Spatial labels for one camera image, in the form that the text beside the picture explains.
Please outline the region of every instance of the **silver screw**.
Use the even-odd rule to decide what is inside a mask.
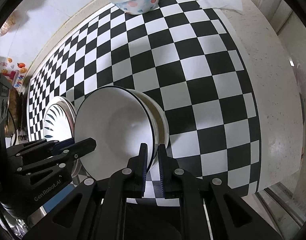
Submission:
[[[214,178],[214,179],[212,179],[212,183],[214,184],[214,185],[221,185],[222,184],[222,180],[221,179],[219,179],[219,178]]]
[[[132,170],[130,168],[125,168],[122,170],[122,173],[125,174],[125,175],[129,175],[132,173]]]
[[[94,182],[94,179],[92,179],[92,178],[87,178],[87,179],[84,180],[84,184],[87,185],[87,186],[92,185],[93,182]]]
[[[184,174],[184,170],[182,170],[182,169],[176,169],[176,170],[174,170],[174,173],[175,173],[176,175],[183,175],[183,174]]]

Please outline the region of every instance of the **black cable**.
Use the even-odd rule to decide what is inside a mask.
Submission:
[[[4,227],[7,229],[7,232],[12,237],[12,239],[13,240],[19,240],[19,238],[15,235],[15,233],[10,228],[8,222],[5,220],[5,217],[3,216],[1,209],[0,209],[0,220],[1,220],[2,224],[4,225]]]
[[[14,130],[15,130],[15,139],[14,139],[14,142],[13,142],[13,145],[12,145],[12,146],[15,146],[15,143],[17,142],[17,137],[18,137],[17,128],[15,127],[15,122],[14,122],[13,116],[12,116],[9,108],[8,108],[8,112],[9,112],[9,115],[11,116],[11,119],[12,119],[12,122],[13,122],[13,126],[14,126]]]

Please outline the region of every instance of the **checkered mat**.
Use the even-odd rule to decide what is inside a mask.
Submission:
[[[221,18],[201,9],[199,0],[160,0],[159,8],[137,16],[113,4],[100,9],[58,44],[31,79],[31,140],[42,138],[45,107],[54,96],[78,109],[101,86],[136,89],[165,111],[168,155],[181,168],[196,177],[221,178],[240,196],[256,192],[258,110],[232,27]],[[162,198],[159,180],[156,163],[145,199],[133,201],[178,205]]]

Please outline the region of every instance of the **black and white checkered tablecloth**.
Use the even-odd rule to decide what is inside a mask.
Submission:
[[[254,193],[260,174],[261,138],[255,96],[231,35],[213,9],[199,0],[160,0],[143,15],[113,4],[66,37],[30,81],[31,140],[43,136],[45,107],[54,96],[78,109],[104,85],[136,89],[165,111],[168,155],[196,177],[219,177],[240,196]],[[158,163],[147,176],[145,197],[166,202]]]

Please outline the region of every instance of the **black rim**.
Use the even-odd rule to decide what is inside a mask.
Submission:
[[[94,93],[94,92],[96,92],[96,91],[98,91],[98,90],[100,90],[100,89],[103,89],[103,88],[119,88],[119,89],[122,89],[122,90],[126,91],[127,93],[129,93],[130,95],[132,95],[132,96],[140,103],[141,107],[142,107],[143,110],[145,111],[145,114],[146,114],[146,116],[148,117],[148,120],[149,120],[149,123],[150,123],[150,126],[151,126],[151,130],[152,130],[152,143],[153,143],[153,145],[152,145],[152,156],[151,156],[151,160],[150,160],[149,165],[148,165],[148,167],[147,167],[147,169],[146,169],[146,171],[148,172],[148,171],[150,170],[150,168],[151,168],[151,166],[152,166],[152,163],[153,163],[153,160],[154,160],[154,150],[155,150],[154,129],[153,129],[153,124],[152,124],[152,122],[151,122],[151,119],[150,119],[150,117],[149,117],[149,113],[147,112],[147,110],[145,109],[143,103],[140,101],[140,99],[139,99],[136,95],[134,95],[132,92],[128,91],[127,89],[122,88],[122,87],[119,87],[119,86],[103,86],[103,87],[100,87],[100,88],[98,88],[98,89],[92,91],[91,93],[89,93],[88,96],[87,96],[87,98],[88,98],[92,93]],[[80,105],[80,107],[79,107],[79,109],[78,109],[78,111],[77,111],[77,113],[76,113],[75,120],[76,120],[76,118],[77,118],[77,115],[78,115],[78,112],[79,112],[81,106],[83,105],[84,101],[87,100],[87,98],[85,98],[85,99],[83,100],[83,102],[81,103],[81,105]]]

